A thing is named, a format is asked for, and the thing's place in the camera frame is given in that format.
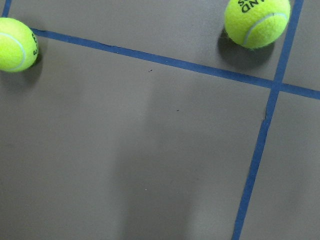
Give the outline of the tennis ball with black lettering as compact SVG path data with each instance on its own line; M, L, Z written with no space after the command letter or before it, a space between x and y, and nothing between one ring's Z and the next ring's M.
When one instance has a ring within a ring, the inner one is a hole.
M288 0L230 0L224 11L224 29L234 43L259 49L282 35L290 15Z

